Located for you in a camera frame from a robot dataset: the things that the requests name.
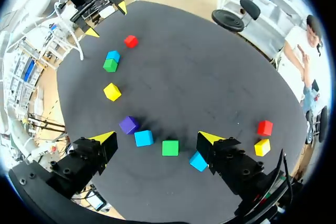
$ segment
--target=stool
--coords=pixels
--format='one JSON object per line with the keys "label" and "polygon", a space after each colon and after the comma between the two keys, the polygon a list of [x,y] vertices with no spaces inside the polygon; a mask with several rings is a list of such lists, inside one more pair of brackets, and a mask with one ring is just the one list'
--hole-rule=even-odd
{"label": "stool", "polygon": [[[257,20],[260,15],[260,9],[255,3],[253,3],[251,0],[240,0],[240,5],[246,11],[246,13],[250,15],[251,19]],[[244,25],[242,19],[245,17],[245,15],[242,18],[239,18],[237,15],[229,12],[228,10],[219,9],[212,12],[211,18],[214,22],[223,28],[237,33],[243,31],[251,21],[250,19],[250,21]]]}

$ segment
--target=blue cube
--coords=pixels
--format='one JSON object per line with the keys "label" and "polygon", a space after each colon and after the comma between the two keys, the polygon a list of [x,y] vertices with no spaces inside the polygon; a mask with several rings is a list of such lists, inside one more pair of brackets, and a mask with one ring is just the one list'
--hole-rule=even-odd
{"label": "blue cube", "polygon": [[208,164],[205,162],[205,160],[198,151],[190,159],[189,163],[200,172],[204,171],[204,169],[208,167]]}
{"label": "blue cube", "polygon": [[107,56],[106,56],[106,59],[109,60],[109,59],[113,59],[115,60],[117,63],[119,63],[119,60],[120,60],[120,54],[117,52],[117,51],[110,51]]}
{"label": "blue cube", "polygon": [[139,129],[139,124],[132,116],[127,116],[121,123],[119,123],[122,131],[126,134],[134,134]]}
{"label": "blue cube", "polygon": [[135,132],[134,136],[137,147],[147,146],[154,143],[153,134],[151,131]]}

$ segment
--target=bolt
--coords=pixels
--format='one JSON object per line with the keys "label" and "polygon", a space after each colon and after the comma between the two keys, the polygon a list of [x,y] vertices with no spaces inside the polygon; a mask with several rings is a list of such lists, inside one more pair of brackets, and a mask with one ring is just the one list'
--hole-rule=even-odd
{"label": "bolt", "polygon": [[233,155],[232,155],[231,153],[226,154],[226,158],[227,158],[227,159],[232,159],[232,158],[233,158]]}
{"label": "bolt", "polygon": [[259,161],[259,162],[257,162],[257,166],[260,167],[260,168],[263,168],[264,167],[264,163],[261,162],[261,161]]}
{"label": "bolt", "polygon": [[70,170],[69,168],[65,168],[65,169],[63,170],[63,173],[64,173],[65,175],[70,175],[70,174],[71,174],[71,170]]}
{"label": "bolt", "polygon": [[58,166],[56,161],[51,161],[50,164],[51,164],[51,169],[55,169]]}
{"label": "bolt", "polygon": [[24,178],[21,178],[21,179],[19,180],[19,182],[20,182],[20,184],[23,185],[23,186],[27,184],[27,181],[26,181]]}
{"label": "bolt", "polygon": [[250,174],[250,171],[248,170],[248,169],[244,169],[243,170],[243,175],[244,176],[247,176],[247,175],[249,175]]}

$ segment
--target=cube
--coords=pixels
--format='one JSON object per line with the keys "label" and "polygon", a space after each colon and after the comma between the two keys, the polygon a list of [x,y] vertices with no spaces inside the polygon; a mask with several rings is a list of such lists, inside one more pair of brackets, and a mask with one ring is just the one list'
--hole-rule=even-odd
{"label": "cube", "polygon": [[262,121],[259,123],[258,134],[261,136],[271,136],[273,124],[269,121]]}
{"label": "cube", "polygon": [[137,147],[147,146],[154,143],[153,134],[151,131],[135,132],[134,137]]}
{"label": "cube", "polygon": [[138,39],[136,38],[136,36],[130,35],[124,40],[124,42],[125,42],[126,46],[128,46],[129,48],[133,48],[133,47],[137,46]]}
{"label": "cube", "polygon": [[110,51],[106,56],[107,60],[115,60],[116,63],[119,63],[120,54],[117,51]]}
{"label": "cube", "polygon": [[106,60],[103,66],[103,68],[109,73],[116,72],[117,67],[118,67],[118,63],[113,59]]}
{"label": "cube", "polygon": [[259,157],[265,156],[271,150],[269,139],[260,140],[258,143],[254,145],[254,149],[256,151],[257,156]]}
{"label": "cube", "polygon": [[121,96],[120,90],[113,83],[108,84],[108,86],[104,88],[104,93],[106,97],[113,102]]}
{"label": "cube", "polygon": [[162,156],[178,156],[178,140],[165,140],[162,142]]}
{"label": "cube", "polygon": [[190,159],[189,163],[200,172],[204,171],[204,169],[208,167],[208,164],[205,162],[205,160],[198,151]]}
{"label": "cube", "polygon": [[125,134],[134,134],[139,129],[139,124],[135,118],[127,116],[121,123],[119,123],[122,131]]}

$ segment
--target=white t-shirt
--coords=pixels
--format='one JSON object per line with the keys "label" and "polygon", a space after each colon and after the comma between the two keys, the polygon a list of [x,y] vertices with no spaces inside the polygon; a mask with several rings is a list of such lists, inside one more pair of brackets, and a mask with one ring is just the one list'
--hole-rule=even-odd
{"label": "white t-shirt", "polygon": [[[299,50],[298,45],[300,45],[306,55],[310,56],[310,78],[313,81],[317,75],[319,53],[316,47],[311,47],[309,45],[307,40],[307,31],[303,30],[301,27],[295,26],[285,37],[285,40],[288,42],[294,52],[294,55],[298,58],[303,67],[305,67],[305,64],[303,63],[302,53]],[[278,72],[287,82],[288,86],[300,102],[303,98],[303,89],[305,85],[302,81],[300,71],[287,58],[283,49],[280,51]]]}

